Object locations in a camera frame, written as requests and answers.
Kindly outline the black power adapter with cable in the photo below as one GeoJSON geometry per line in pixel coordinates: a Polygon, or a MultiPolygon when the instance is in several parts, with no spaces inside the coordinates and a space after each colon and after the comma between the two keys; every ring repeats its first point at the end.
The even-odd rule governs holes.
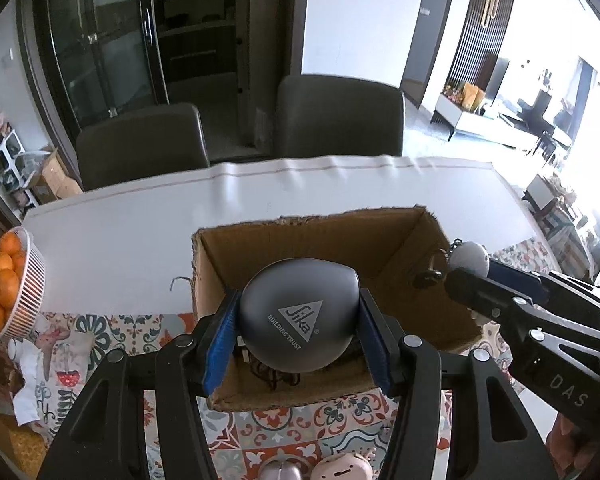
{"type": "Polygon", "coordinates": [[[241,336],[236,339],[236,348],[234,353],[242,358],[242,362],[249,366],[250,373],[256,376],[271,391],[275,391],[279,385],[295,387],[300,384],[300,375],[294,373],[284,373],[279,370],[273,370],[271,367],[259,361],[247,348],[241,336]]]}

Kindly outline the dark grey Sika ball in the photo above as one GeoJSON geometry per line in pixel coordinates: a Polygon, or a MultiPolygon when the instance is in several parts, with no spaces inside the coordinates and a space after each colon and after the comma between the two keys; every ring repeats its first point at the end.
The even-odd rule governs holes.
{"type": "Polygon", "coordinates": [[[242,291],[239,333],[263,364],[306,374],[337,361],[350,346],[360,280],[350,266],[312,258],[266,266],[242,291]]]}

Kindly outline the silver egg-shaped object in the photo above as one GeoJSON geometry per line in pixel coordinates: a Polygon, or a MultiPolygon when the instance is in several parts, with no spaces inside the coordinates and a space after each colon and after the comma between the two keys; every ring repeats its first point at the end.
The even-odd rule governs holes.
{"type": "Polygon", "coordinates": [[[272,460],[263,464],[258,473],[259,480],[302,480],[300,467],[291,460],[272,460]]]}

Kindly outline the pink round device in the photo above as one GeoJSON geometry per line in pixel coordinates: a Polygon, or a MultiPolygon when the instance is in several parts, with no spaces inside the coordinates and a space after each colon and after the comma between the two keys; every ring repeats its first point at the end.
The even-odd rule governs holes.
{"type": "Polygon", "coordinates": [[[373,480],[374,470],[366,456],[347,452],[323,458],[313,468],[311,480],[373,480]]]}

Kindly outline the brown cardboard box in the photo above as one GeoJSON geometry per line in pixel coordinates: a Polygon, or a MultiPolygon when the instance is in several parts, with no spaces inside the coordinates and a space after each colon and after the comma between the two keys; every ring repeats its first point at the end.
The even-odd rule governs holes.
{"type": "Polygon", "coordinates": [[[194,310],[239,300],[208,359],[202,392],[220,412],[325,402],[375,387],[375,352],[356,341],[358,300],[442,351],[481,335],[469,311],[425,273],[450,246],[421,206],[287,217],[197,231],[194,310]]]}

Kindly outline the patterned table runner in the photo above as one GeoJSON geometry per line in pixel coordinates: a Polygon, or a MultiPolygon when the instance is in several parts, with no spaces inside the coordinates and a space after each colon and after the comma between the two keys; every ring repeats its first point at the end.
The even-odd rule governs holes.
{"type": "MultiPolygon", "coordinates": [[[[88,371],[93,374],[106,353],[120,349],[131,356],[157,351],[190,332],[201,319],[189,313],[145,315],[44,313],[68,318],[82,333],[95,336],[88,371]]],[[[510,352],[498,326],[479,327],[471,347],[489,351],[501,367],[510,352]]],[[[223,479],[252,479],[271,458],[286,458],[309,471],[322,458],[343,452],[385,452],[398,406],[378,388],[325,402],[268,410],[220,412],[208,399],[199,409],[216,471],[223,479]]]]}

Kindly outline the white tv cabinet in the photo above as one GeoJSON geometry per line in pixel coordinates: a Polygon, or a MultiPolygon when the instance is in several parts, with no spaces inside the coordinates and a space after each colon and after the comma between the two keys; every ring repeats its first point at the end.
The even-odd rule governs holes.
{"type": "Polygon", "coordinates": [[[449,140],[457,133],[461,133],[527,152],[532,151],[539,140],[532,133],[510,126],[502,118],[491,118],[466,112],[444,94],[440,94],[438,97],[431,122],[445,125],[449,129],[449,140]]]}

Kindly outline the patterned tissue cover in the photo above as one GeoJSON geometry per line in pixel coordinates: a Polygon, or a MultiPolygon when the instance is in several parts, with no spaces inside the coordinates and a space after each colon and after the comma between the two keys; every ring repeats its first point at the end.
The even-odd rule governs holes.
{"type": "Polygon", "coordinates": [[[53,440],[85,386],[95,336],[63,316],[40,316],[23,340],[8,343],[8,356],[23,379],[12,395],[16,421],[53,440]]]}

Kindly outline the white fruit basket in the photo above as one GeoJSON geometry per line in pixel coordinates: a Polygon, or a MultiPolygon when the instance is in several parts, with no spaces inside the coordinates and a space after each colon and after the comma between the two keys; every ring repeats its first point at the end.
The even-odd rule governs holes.
{"type": "Polygon", "coordinates": [[[21,226],[9,230],[18,234],[26,251],[26,263],[15,307],[0,333],[3,338],[26,338],[41,312],[45,292],[45,261],[35,246],[32,234],[21,226]]]}

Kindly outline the woven yellow box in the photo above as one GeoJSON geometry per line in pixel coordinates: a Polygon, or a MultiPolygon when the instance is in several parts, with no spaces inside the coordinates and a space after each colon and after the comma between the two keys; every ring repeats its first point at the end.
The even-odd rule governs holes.
{"type": "Polygon", "coordinates": [[[14,415],[0,413],[0,451],[27,479],[35,479],[46,455],[43,438],[14,415]]]}

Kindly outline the left dark dining chair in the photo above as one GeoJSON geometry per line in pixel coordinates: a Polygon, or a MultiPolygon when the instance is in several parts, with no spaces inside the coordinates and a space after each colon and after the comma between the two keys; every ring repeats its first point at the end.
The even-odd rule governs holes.
{"type": "Polygon", "coordinates": [[[210,166],[190,103],[145,107],[89,126],[76,139],[76,157],[87,191],[210,166]]]}

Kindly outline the dark dining chair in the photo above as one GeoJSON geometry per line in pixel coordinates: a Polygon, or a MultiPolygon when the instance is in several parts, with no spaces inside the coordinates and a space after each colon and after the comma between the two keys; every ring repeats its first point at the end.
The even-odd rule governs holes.
{"type": "Polygon", "coordinates": [[[210,166],[190,103],[145,107],[89,126],[76,139],[76,157],[87,191],[210,166]]]}
{"type": "Polygon", "coordinates": [[[380,82],[329,75],[289,75],[277,91],[273,154],[400,157],[405,96],[380,82]]]}

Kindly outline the right dark dining chair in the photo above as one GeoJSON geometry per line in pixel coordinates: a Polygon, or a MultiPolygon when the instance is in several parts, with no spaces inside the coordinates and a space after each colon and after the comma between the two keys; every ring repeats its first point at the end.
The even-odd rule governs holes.
{"type": "Polygon", "coordinates": [[[380,82],[329,75],[289,75],[277,91],[273,154],[400,157],[405,96],[380,82]]]}

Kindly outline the oranges in basket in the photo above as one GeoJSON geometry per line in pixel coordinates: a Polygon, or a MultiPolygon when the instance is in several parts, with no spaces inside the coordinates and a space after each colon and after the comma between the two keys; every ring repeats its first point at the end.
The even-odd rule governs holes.
{"type": "Polygon", "coordinates": [[[0,238],[0,333],[15,307],[26,263],[23,242],[14,231],[0,238]]]}

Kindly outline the white shoe shelf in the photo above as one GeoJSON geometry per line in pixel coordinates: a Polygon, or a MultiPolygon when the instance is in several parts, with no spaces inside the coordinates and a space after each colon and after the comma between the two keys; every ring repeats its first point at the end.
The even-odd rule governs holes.
{"type": "Polygon", "coordinates": [[[23,145],[15,130],[4,136],[0,144],[0,196],[12,213],[22,220],[27,211],[38,206],[38,200],[26,187],[26,180],[17,165],[24,154],[23,145]]]}

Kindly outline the dark glass sliding door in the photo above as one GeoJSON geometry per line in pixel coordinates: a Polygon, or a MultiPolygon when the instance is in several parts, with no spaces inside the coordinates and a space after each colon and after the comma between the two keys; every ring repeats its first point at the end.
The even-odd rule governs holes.
{"type": "Polygon", "coordinates": [[[272,151],[280,81],[298,73],[308,0],[16,0],[27,80],[76,166],[85,128],[190,103],[212,162],[272,151]]]}

